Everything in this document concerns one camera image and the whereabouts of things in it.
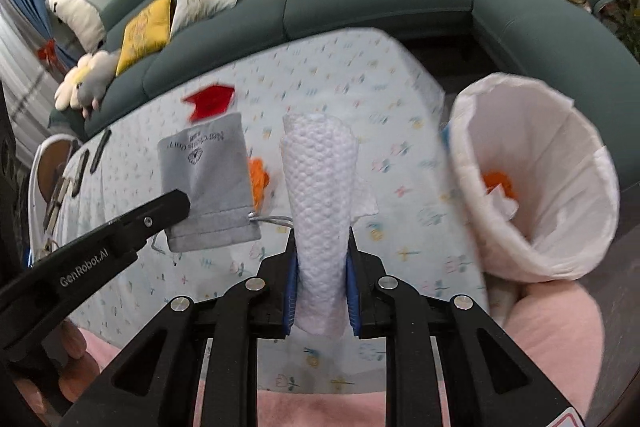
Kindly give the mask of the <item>left hand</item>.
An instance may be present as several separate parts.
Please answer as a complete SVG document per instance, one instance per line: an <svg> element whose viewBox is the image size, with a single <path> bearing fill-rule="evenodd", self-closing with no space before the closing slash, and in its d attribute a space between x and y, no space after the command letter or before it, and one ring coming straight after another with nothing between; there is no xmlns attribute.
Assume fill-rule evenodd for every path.
<svg viewBox="0 0 640 427"><path fill-rule="evenodd" d="M87 351L85 337L70 319L65 319L60 325L60 334L67 363L58 372L58 387L67 400L75 402L96 379L100 369ZM37 386L25 378L16 379L14 384L43 425L50 426L47 419L49 406Z"/></svg>

